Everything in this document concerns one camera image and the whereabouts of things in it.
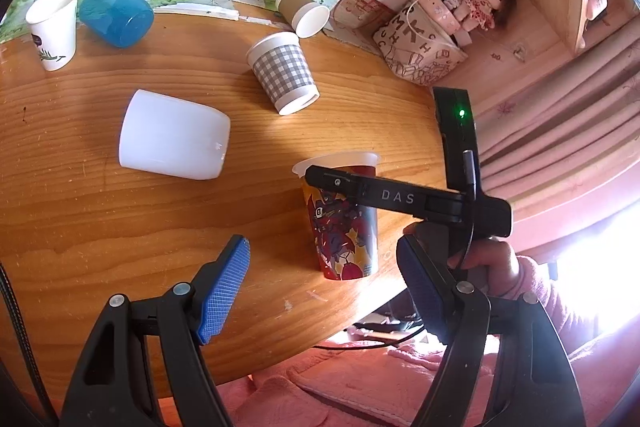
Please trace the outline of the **person's right hand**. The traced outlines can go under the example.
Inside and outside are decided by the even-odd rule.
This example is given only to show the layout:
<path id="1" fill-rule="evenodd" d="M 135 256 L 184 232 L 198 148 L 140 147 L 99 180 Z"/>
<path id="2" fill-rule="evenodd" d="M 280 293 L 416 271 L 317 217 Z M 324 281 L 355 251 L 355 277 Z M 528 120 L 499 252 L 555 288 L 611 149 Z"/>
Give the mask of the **person's right hand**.
<path id="1" fill-rule="evenodd" d="M 518 257 L 511 245 L 501 239 L 477 239 L 466 253 L 455 254 L 447 263 L 451 269 L 482 269 L 486 274 L 483 291 L 492 297 L 505 296 L 520 279 Z"/>

